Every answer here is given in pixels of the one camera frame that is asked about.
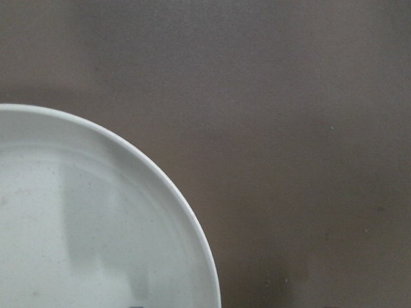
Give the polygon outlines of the cream round plate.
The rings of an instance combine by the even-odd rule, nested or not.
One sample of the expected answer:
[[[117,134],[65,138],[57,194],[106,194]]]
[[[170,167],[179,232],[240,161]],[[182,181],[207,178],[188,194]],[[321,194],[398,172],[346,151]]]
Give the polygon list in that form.
[[[75,115],[1,105],[2,307],[220,307],[204,232],[173,182]]]

